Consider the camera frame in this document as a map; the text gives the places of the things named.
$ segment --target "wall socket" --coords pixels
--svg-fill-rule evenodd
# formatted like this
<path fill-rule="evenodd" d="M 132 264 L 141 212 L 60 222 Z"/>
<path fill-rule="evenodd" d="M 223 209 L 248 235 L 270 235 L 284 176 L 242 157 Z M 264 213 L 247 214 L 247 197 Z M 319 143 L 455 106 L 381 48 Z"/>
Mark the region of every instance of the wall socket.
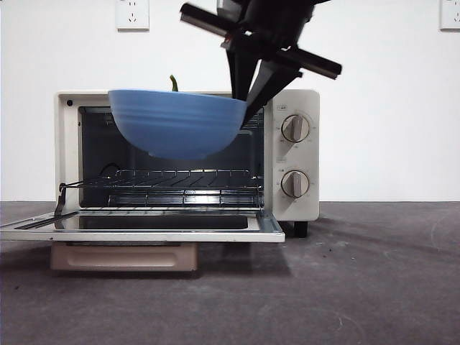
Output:
<path fill-rule="evenodd" d="M 460 30 L 460 0 L 440 0 L 441 30 Z"/>
<path fill-rule="evenodd" d="M 148 30 L 150 28 L 150 0 L 115 0 L 116 28 L 122 30 Z"/>

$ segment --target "white knob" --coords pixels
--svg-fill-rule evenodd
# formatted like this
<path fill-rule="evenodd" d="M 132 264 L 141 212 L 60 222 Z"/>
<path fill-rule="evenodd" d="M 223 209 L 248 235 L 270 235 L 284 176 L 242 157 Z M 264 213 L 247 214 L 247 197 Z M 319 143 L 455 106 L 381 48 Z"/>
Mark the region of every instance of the white knob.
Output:
<path fill-rule="evenodd" d="M 282 135 L 290 142 L 301 142 L 310 131 L 308 120 L 302 115 L 291 115 L 282 123 Z"/>
<path fill-rule="evenodd" d="M 300 198 L 307 193 L 309 185 L 307 175 L 298 170 L 287 172 L 281 181 L 282 190 L 293 198 Z"/>

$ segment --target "blue bowl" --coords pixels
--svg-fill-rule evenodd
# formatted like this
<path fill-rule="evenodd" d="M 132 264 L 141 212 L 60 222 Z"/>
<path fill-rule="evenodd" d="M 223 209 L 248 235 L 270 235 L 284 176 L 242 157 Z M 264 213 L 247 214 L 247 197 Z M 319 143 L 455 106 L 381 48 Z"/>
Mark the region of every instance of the blue bowl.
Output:
<path fill-rule="evenodd" d="M 246 102 L 185 92 L 112 90 L 110 106 L 123 137 L 150 155 L 203 159 L 236 137 Z"/>

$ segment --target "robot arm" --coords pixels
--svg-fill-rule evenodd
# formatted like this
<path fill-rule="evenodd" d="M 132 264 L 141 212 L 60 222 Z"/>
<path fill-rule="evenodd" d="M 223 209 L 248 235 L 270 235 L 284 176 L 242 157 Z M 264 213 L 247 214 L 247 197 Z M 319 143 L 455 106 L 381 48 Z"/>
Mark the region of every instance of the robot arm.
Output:
<path fill-rule="evenodd" d="M 301 68 L 336 79 L 341 65 L 297 46 L 316 4 L 328 0 L 218 0 L 217 15 L 191 4 L 181 20 L 224 37 L 233 98 L 247 101 L 244 124 Z M 259 73 L 249 90 L 258 61 Z"/>

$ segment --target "open oven door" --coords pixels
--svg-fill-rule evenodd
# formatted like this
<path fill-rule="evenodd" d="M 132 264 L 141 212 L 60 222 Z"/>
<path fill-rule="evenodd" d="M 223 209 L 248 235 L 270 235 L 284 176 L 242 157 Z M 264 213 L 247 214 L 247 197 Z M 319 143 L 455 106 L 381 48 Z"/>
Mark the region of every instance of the open oven door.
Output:
<path fill-rule="evenodd" d="M 2 240 L 57 242 L 284 242 L 271 213 L 76 211 L 46 213 L 0 227 Z"/>

